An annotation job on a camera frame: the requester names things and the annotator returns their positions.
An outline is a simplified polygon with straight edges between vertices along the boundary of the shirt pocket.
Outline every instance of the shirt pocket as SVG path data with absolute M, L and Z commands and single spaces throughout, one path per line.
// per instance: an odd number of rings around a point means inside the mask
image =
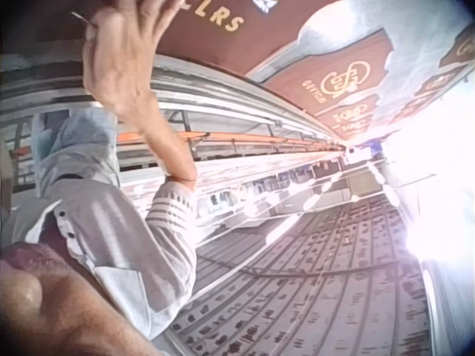
M 148 338 L 151 318 L 142 274 L 114 267 L 94 267 L 94 274 L 125 318 Z

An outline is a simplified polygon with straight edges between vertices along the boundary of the shirt sleeve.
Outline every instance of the shirt sleeve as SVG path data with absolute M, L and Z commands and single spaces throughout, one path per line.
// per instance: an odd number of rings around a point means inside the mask
M 160 274 L 160 307 L 155 309 L 154 324 L 167 327 L 191 296 L 196 277 L 195 236 L 196 196 L 178 182 L 165 182 L 155 194 L 145 222 L 161 247 L 164 259 Z M 152 330 L 151 337 L 162 330 Z

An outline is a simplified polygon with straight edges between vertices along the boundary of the skin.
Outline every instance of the skin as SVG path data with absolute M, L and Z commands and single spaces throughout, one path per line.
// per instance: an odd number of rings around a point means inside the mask
M 188 146 L 170 128 L 151 92 L 158 42 L 180 1 L 116 0 L 86 30 L 84 86 L 140 133 L 168 172 L 194 190 Z M 1 253 L 1 331 L 22 355 L 161 355 L 115 308 L 91 275 L 67 253 L 56 224 L 40 244 Z

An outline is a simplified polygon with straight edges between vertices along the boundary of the shirt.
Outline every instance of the shirt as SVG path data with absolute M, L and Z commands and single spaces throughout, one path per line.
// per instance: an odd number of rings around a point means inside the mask
M 53 212 L 69 254 L 103 287 L 116 307 L 148 339 L 176 317 L 195 280 L 196 198 L 165 182 L 145 220 L 121 190 L 92 179 L 62 179 L 47 199 L 21 206 L 9 222 L 13 242 L 38 243 Z

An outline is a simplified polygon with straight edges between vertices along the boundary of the man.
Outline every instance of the man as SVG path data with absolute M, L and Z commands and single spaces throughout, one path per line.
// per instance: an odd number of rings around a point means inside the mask
M 7 223 L 16 243 L 1 256 L 1 331 L 23 355 L 160 355 L 148 340 L 191 295 L 197 172 L 150 89 L 158 41 L 179 9 L 177 0 L 101 9 L 83 64 L 104 109 L 35 118 L 39 199 Z M 117 119 L 168 174 L 145 221 L 119 189 Z

